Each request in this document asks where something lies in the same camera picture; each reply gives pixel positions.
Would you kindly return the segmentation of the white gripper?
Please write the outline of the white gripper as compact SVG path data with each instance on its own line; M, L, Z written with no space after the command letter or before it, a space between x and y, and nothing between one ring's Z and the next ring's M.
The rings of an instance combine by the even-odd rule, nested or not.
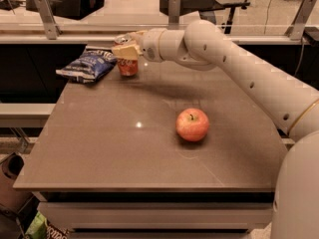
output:
M112 52L118 59L137 60L143 55L150 62L162 62L160 36L164 31L165 28L154 28L130 32L133 41L114 46Z

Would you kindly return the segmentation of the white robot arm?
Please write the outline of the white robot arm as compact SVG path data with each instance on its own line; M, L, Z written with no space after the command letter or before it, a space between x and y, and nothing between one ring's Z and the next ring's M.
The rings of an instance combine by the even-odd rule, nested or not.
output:
M319 239L319 92L237 46L214 24L131 32L113 54L173 61L195 70L219 67L295 144L277 178L271 239Z

